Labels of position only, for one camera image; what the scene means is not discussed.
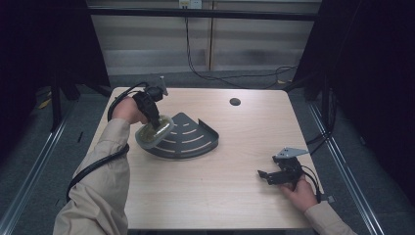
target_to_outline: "electrical outlet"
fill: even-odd
[[[190,9],[202,9],[202,0],[190,0]]]
[[[180,9],[190,9],[190,0],[179,0]]]

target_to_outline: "person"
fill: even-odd
[[[125,97],[114,109],[94,150],[87,154],[74,175],[87,166],[121,150],[127,143],[130,125],[147,118],[131,97]],[[122,156],[105,164],[80,180],[69,191],[70,201],[55,218],[53,234],[127,234],[125,203],[129,188],[129,164]],[[309,219],[320,234],[354,234],[327,203],[317,204],[311,185],[301,177],[293,191],[278,186],[294,206]]]
[[[291,184],[280,184],[278,188],[291,201],[294,207],[305,215],[311,226],[320,235],[356,234],[342,221],[326,201],[320,204],[317,203],[311,184],[305,180],[304,174],[300,177],[295,189],[293,189]]]
[[[131,97],[114,109],[94,150],[87,154],[77,175],[87,166],[121,150],[127,143],[130,124],[147,118]],[[129,188],[129,164],[122,156],[88,174],[69,191],[70,201],[55,218],[53,234],[127,234],[124,212]]]

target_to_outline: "wire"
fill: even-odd
[[[222,77],[216,77],[216,76],[211,76],[211,75],[203,75],[200,74],[199,72],[197,72],[195,70],[195,67],[193,66],[193,62],[192,62],[192,56],[191,56],[191,50],[190,50],[190,40],[189,40],[189,20],[188,18],[185,18],[185,24],[186,24],[186,52],[187,52],[187,61],[188,61],[188,65],[190,70],[197,75],[199,78],[205,79],[205,80],[220,80],[224,83],[227,83],[229,85],[232,86],[236,86],[239,88],[243,88],[243,89],[251,89],[250,87],[245,87],[245,86],[241,86],[232,82],[227,81],[226,79],[230,79],[230,78],[240,78],[240,77],[266,77],[266,76],[274,76],[275,75],[275,81],[272,82],[272,84],[269,84],[265,87],[262,88],[256,88],[256,89],[268,89],[272,86],[274,86],[275,84],[277,84],[278,82],[278,74],[284,73],[286,71],[290,71],[293,70],[295,68],[297,68],[298,66],[292,66],[292,67],[288,67],[288,66],[283,66],[280,67],[278,69],[275,70],[275,72],[273,73],[268,73],[268,74],[245,74],[245,75],[232,75],[232,76],[222,76]]]
[[[321,134],[318,134],[316,137],[314,137],[311,140],[308,140],[306,142],[307,145],[317,143],[322,138],[324,138],[324,140],[323,140],[323,143],[324,143],[324,141],[326,141],[328,138],[330,138],[330,136],[332,135],[332,133],[333,133],[333,131],[335,129],[336,116],[337,116],[337,108],[338,108],[338,101],[337,101],[337,98],[336,98],[335,93],[333,92],[333,90],[331,90],[331,94],[330,94],[329,123],[328,123],[329,126],[327,126],[325,132],[323,132]]]
[[[318,146],[313,151],[310,152],[310,155],[312,156],[324,144],[324,142],[326,142],[327,139],[328,138],[325,138],[323,141],[321,141],[321,143],[318,144]]]
[[[118,159],[128,153],[129,151],[129,145],[125,144],[125,146],[119,150],[118,152],[111,154],[109,156],[104,157],[103,159],[98,160],[97,162],[87,166],[85,169],[83,169],[80,173],[76,175],[70,182],[68,189],[67,189],[67,203],[70,201],[69,192],[70,189],[77,184],[79,181],[81,181],[86,175],[88,175],[90,172],[94,171],[95,169],[101,167],[102,165],[105,165],[115,159]]]
[[[320,185],[317,180],[317,176],[315,175],[314,171],[310,169],[309,167],[305,165],[302,165],[301,167],[307,168],[314,175],[314,177],[312,177],[309,173],[302,171],[309,179],[311,179],[312,183],[314,184],[315,198],[317,200],[317,203],[321,203],[321,191],[320,191]]]
[[[137,92],[137,91],[132,91],[134,88],[140,86],[140,85],[145,85],[146,87],[149,86],[149,84],[147,82],[140,82],[134,86],[131,86],[130,88],[128,88],[127,90],[125,90],[124,92],[122,92],[119,96],[115,97],[115,100],[111,103],[110,107],[108,108],[108,113],[107,113],[107,118],[108,121],[110,121],[113,117],[113,111],[114,108],[116,107],[116,105],[119,104],[119,102],[121,102],[127,95]],[[67,189],[67,202],[70,201],[70,197],[69,197],[69,192],[70,189],[76,185],[80,180],[82,180],[86,175],[88,175],[89,173],[91,173],[92,171],[94,171],[95,169],[101,167],[102,165],[105,165],[109,162],[112,162],[122,156],[124,156],[125,154],[127,154],[129,151],[129,145],[126,144],[121,150],[119,150],[118,152],[111,154],[109,156],[106,156],[100,160],[98,160],[97,162],[87,166],[85,169],[83,169],[80,173],[78,173],[70,182],[68,189]]]

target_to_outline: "wall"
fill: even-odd
[[[178,0],[100,1],[89,6],[178,8]],[[319,0],[203,1],[203,9],[317,13]],[[189,71],[183,18],[92,16],[109,75]],[[313,23],[189,19],[197,71],[274,70],[300,61]]]

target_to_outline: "beige sleeve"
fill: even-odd
[[[112,119],[98,144],[74,176],[96,161],[118,152],[129,136],[129,123]],[[124,207],[129,187],[126,156],[105,164],[85,176],[69,192],[71,200],[55,219],[54,234],[127,234]]]
[[[320,235],[355,234],[326,201],[308,209],[305,216]]]

